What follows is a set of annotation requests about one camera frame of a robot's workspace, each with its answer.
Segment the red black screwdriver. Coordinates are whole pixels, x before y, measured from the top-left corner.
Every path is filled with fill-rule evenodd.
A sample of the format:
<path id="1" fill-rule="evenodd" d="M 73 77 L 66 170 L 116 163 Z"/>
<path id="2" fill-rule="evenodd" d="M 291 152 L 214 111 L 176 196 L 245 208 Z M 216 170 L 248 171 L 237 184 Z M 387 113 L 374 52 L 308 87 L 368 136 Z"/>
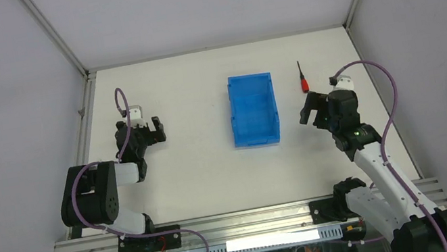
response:
<path id="1" fill-rule="evenodd" d="M 302 88 L 303 93 L 308 93 L 310 91 L 310 86 L 308 86 L 307 79 L 305 78 L 305 75 L 303 74 L 303 72 L 301 70 L 299 61 L 297 61 L 296 63 L 297 63 L 297 67 L 298 67 L 298 71 L 299 71 L 299 75 L 300 75 L 300 83 L 301 83 L 300 87 Z"/>

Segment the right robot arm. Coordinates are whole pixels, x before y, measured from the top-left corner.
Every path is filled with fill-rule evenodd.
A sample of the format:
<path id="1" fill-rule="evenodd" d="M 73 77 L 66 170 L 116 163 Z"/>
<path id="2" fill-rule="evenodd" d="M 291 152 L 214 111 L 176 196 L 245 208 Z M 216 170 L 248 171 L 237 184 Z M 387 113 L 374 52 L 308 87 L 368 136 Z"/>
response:
<path id="1" fill-rule="evenodd" d="M 333 216 L 347 220 L 356 215 L 369 221 L 389 242 L 391 252 L 447 252 L 447 209 L 428 199 L 383 153 L 383 137 L 360 121 L 353 90 L 327 94 L 310 91 L 300 112 L 307 124 L 328 130 L 337 149 L 356 164 L 379 191 L 375 195 L 363 181 L 347 178 L 333 188 Z"/>

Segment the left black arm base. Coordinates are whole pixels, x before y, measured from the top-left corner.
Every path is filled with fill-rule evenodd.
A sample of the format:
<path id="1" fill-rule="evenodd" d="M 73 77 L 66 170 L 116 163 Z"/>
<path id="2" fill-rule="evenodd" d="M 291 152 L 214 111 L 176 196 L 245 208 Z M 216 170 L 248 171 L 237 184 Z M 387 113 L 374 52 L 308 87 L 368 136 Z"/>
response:
<path id="1" fill-rule="evenodd" d="M 156 233 L 161 236 L 147 238 L 126 237 L 118 238 L 118 252 L 160 252 L 164 247 L 166 250 L 181 248 L 181 233 L 168 233 L 171 230 L 179 230 L 180 225 L 171 224 L 156 228 Z"/>

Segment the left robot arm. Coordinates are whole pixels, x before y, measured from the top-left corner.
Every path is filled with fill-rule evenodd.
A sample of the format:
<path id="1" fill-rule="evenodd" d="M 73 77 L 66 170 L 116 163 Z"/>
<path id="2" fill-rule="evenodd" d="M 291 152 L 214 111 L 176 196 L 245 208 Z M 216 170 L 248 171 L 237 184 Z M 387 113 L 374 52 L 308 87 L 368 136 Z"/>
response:
<path id="1" fill-rule="evenodd" d="M 133 236 L 133 247 L 152 252 L 158 244 L 154 223 L 146 213 L 120 205 L 118 188 L 143 182 L 147 175 L 147 148 L 166 141 L 163 123 L 153 116 L 147 122 L 116 123 L 116 147 L 122 157 L 68 169 L 61 218 L 67 227 L 94 228 L 121 237 Z"/>

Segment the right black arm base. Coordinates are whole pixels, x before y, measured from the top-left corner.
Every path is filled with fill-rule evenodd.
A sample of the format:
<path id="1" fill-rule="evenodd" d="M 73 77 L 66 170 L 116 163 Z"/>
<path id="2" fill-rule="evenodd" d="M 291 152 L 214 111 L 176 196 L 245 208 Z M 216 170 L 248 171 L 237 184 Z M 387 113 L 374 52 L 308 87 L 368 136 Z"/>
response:
<path id="1" fill-rule="evenodd" d="M 317 225 L 326 222 L 346 222 L 349 219 L 333 197 L 311 201 L 308 203 L 308 208 L 313 223 Z"/>

